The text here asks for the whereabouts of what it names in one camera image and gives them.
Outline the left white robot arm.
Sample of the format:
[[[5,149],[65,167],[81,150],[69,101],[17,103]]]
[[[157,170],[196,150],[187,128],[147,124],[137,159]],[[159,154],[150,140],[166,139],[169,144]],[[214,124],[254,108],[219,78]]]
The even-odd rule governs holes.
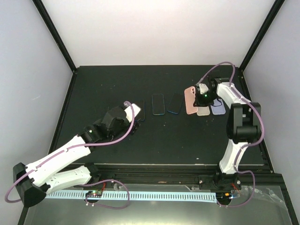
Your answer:
[[[96,187],[101,180],[93,163],[63,172],[66,166],[96,150],[97,147],[117,144],[139,127],[136,117],[140,105],[126,101],[124,106],[110,109],[102,119],[84,128],[62,147],[27,165],[13,167],[13,185],[24,207],[40,203],[48,194],[72,186]]]

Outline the beige cased phone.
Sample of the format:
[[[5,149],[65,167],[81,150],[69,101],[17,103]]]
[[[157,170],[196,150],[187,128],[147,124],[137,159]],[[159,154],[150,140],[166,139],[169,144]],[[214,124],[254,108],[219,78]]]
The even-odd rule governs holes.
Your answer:
[[[210,115],[210,108],[208,106],[206,106],[206,107],[198,107],[196,114],[198,116],[208,116],[208,115]]]

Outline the lavender phone case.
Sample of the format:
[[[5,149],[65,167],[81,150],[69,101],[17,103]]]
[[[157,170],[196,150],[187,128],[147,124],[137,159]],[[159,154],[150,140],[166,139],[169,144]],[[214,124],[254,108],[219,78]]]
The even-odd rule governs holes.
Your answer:
[[[210,106],[213,115],[224,115],[226,113],[222,99],[216,98]]]

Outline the blue phone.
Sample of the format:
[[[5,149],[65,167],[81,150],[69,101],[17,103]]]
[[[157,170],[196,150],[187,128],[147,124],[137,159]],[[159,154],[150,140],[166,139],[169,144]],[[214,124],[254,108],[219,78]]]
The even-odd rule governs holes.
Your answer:
[[[179,114],[182,107],[183,99],[183,94],[174,93],[167,107],[167,111],[172,114]]]

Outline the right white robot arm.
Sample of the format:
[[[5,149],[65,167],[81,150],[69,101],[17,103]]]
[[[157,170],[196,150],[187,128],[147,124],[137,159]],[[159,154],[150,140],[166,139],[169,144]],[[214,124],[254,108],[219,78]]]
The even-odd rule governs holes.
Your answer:
[[[263,139],[261,106],[245,98],[232,82],[223,78],[211,79],[208,89],[204,84],[196,84],[192,93],[195,97],[193,106],[209,106],[215,99],[221,98],[229,108],[226,125],[228,145],[213,176],[214,186],[223,189],[237,180],[238,167],[246,149]]]

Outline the pink cased phone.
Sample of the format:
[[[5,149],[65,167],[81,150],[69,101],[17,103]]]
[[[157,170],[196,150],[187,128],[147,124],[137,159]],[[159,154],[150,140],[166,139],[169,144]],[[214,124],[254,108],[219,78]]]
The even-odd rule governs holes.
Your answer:
[[[195,102],[195,87],[191,86],[184,90],[186,113],[188,115],[197,113],[198,107],[194,106]]]

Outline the dark phone from pink case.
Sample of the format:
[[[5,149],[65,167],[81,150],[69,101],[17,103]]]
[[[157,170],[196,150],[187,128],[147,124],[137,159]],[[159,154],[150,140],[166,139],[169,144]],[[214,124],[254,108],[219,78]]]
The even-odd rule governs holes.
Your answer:
[[[135,101],[135,104],[141,109],[138,115],[135,117],[135,121],[144,121],[145,120],[145,101],[138,100]]]

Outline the teal phone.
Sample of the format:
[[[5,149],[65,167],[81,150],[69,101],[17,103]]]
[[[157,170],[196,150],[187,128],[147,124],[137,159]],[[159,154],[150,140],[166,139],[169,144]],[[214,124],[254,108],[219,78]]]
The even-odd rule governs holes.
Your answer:
[[[152,95],[152,113],[153,115],[165,114],[165,101],[163,94]]]

